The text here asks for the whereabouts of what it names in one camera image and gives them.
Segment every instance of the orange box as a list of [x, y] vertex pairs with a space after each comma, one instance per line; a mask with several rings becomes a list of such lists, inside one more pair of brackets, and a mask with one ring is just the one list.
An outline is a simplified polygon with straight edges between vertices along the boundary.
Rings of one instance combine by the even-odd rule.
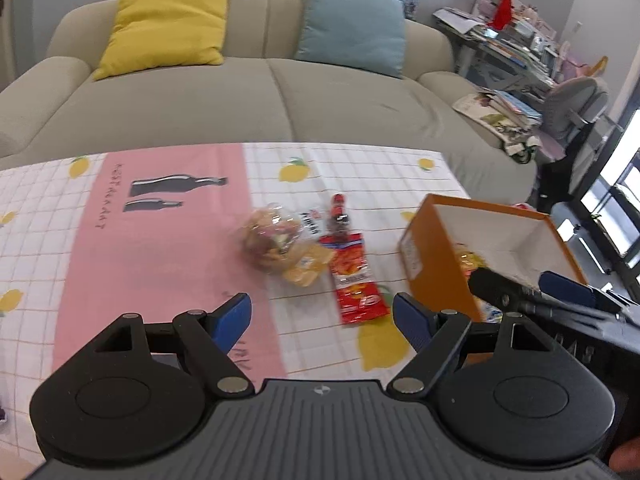
[[546, 270], [586, 284], [547, 215], [431, 194], [402, 235], [399, 249], [412, 295], [434, 312], [453, 308], [474, 321], [486, 320], [481, 302], [466, 285], [457, 244], [524, 285], [538, 288], [538, 278]]

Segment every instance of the logo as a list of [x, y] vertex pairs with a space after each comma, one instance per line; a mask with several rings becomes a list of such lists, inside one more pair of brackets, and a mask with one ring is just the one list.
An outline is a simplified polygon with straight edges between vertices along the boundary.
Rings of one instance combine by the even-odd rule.
[[314, 388], [314, 392], [316, 394], [318, 394], [319, 396], [323, 396], [328, 394], [331, 391], [331, 388], [329, 388], [328, 386], [324, 386], [324, 384], [322, 386], [316, 386]]
[[321, 215], [318, 211], [316, 211], [315, 209], [311, 209], [308, 212], [302, 212], [300, 213], [300, 219], [302, 220], [303, 225], [309, 229], [309, 231], [311, 232], [311, 234], [313, 235], [319, 235], [320, 234], [320, 227], [318, 225], [318, 222], [321, 219]]
[[360, 300], [360, 306], [371, 306], [375, 305], [380, 301], [380, 296], [377, 294], [373, 294], [372, 296], [367, 296], [366, 298], [362, 298]]

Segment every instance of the stack of books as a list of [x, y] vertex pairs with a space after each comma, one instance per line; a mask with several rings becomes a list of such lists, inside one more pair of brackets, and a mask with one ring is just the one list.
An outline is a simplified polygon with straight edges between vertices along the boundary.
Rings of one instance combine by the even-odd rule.
[[504, 56], [511, 62], [514, 62], [521, 68], [527, 67], [526, 58], [522, 55], [521, 52], [516, 51], [516, 49], [510, 47], [503, 41], [499, 40], [487, 40], [486, 46], [491, 50], [497, 52], [501, 56]]
[[483, 89], [455, 102], [453, 109], [498, 137], [507, 155], [521, 164], [540, 145], [534, 128], [542, 124], [542, 115], [507, 92]]
[[507, 92], [494, 92], [491, 97], [491, 106], [525, 130], [531, 130], [542, 124], [542, 114]]

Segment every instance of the red object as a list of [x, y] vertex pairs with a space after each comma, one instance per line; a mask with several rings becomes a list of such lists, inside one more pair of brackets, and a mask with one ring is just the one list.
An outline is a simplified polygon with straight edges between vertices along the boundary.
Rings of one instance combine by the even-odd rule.
[[359, 323], [386, 316], [389, 310], [369, 272], [362, 234], [350, 234], [347, 243], [323, 236], [320, 243], [335, 249], [329, 268], [334, 277], [342, 323]]
[[535, 209], [529, 204], [514, 204], [513, 207], [516, 209], [522, 209], [523, 211], [535, 211]]
[[489, 23], [489, 27], [495, 30], [503, 30], [511, 23], [513, 14], [511, 13], [511, 0], [501, 0], [495, 11], [494, 19]]
[[331, 199], [329, 231], [338, 243], [346, 243], [349, 234], [349, 216], [344, 208], [344, 195], [335, 194]]

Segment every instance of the person's hand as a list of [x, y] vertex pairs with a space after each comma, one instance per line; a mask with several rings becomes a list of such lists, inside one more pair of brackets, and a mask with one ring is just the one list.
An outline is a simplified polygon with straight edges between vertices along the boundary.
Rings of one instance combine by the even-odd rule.
[[609, 467], [616, 473], [640, 470], [640, 436], [617, 448], [609, 458]]

